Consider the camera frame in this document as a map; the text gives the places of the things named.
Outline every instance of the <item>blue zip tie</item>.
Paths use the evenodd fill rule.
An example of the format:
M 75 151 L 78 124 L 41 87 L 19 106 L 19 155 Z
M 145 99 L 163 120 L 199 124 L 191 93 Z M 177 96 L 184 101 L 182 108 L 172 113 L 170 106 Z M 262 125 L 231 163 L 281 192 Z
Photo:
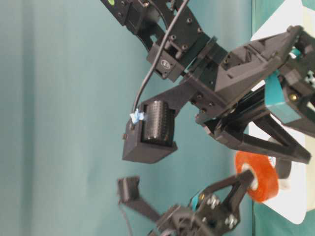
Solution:
M 144 120 L 144 112 L 139 112 L 137 109 L 134 113 L 130 114 L 131 121 L 133 124 L 137 124 L 140 120 Z

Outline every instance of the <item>bolt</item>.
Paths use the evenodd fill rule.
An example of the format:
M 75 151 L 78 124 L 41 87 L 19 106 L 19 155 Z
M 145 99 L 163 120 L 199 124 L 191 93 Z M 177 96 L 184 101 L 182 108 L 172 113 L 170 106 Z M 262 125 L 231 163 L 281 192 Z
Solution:
M 191 24 L 192 23 L 192 18 L 187 18 L 186 22 L 187 22 L 187 24 Z
M 290 95 L 290 100 L 295 102 L 298 99 L 298 96 L 296 94 L 291 94 Z

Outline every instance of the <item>screw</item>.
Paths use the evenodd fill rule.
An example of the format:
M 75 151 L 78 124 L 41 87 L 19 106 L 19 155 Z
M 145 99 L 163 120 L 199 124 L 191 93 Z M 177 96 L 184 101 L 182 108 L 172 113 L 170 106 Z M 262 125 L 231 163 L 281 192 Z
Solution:
M 171 40 L 174 41 L 175 39 L 176 39 L 176 35 L 173 34 L 173 35 L 171 36 Z
M 205 198 L 205 195 L 203 193 L 199 195 L 199 200 L 202 201 L 204 198 Z
M 188 48 L 188 46 L 186 45 L 186 44 L 184 44 L 183 46 L 182 46 L 182 49 L 183 50 L 186 50 Z
M 225 219 L 225 224 L 228 225 L 230 229 L 233 229 L 233 227 L 237 225 L 237 222 L 238 220 L 232 214 L 230 214 L 230 216 Z
M 187 18 L 186 22 L 187 22 L 187 24 L 191 24 L 192 23 L 192 18 Z
M 211 209 L 216 208 L 219 205 L 220 200 L 216 197 L 216 195 L 212 195 L 211 198 L 208 199 L 207 205 L 211 205 Z
M 298 99 L 298 96 L 296 94 L 291 94 L 290 95 L 290 100 L 295 102 Z

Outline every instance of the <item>robotic arm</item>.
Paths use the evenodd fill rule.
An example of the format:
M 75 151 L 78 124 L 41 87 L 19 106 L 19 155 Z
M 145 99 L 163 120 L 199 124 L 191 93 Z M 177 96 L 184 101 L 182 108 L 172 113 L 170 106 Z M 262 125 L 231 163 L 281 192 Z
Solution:
M 115 18 L 144 44 L 153 63 L 164 30 L 182 0 L 101 0 Z M 227 52 L 208 37 L 188 7 L 171 31 L 155 72 L 180 84 L 142 102 L 142 120 L 131 119 L 124 134 L 123 160 L 155 163 L 177 150 L 175 117 L 190 102 L 195 120 L 231 149 L 308 163 L 310 153 L 283 125 L 315 137 L 315 39 L 300 26 Z M 265 85 L 252 91 L 259 82 Z M 244 134 L 254 122 L 276 142 Z
M 250 170 L 229 177 L 200 191 L 188 206 L 174 205 L 162 216 L 141 198 L 139 177 L 120 179 L 118 186 L 122 203 L 153 221 L 162 236 L 221 236 L 239 224 L 239 205 L 253 180 Z M 214 193 L 229 186 L 232 190 L 221 202 Z

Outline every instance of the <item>teal part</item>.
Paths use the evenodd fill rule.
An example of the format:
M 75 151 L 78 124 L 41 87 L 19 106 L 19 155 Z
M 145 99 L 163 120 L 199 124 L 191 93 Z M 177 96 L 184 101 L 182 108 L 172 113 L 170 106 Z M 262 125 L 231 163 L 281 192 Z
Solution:
M 300 56 L 300 55 L 302 54 L 302 53 L 300 52 L 300 50 L 298 50 L 298 49 L 296 49 L 296 48 L 294 48 L 294 49 L 292 50 L 292 53 L 295 54 L 296 57 L 298 57 L 298 56 Z
M 201 191 L 199 191 L 191 200 L 191 208 L 192 208 L 192 211 L 196 211 L 197 210 L 197 205 L 198 205 L 198 202 L 199 202 L 199 194 L 200 194 Z
M 283 123 L 290 123 L 301 117 L 285 102 L 278 75 L 275 71 L 265 79 L 265 105 Z

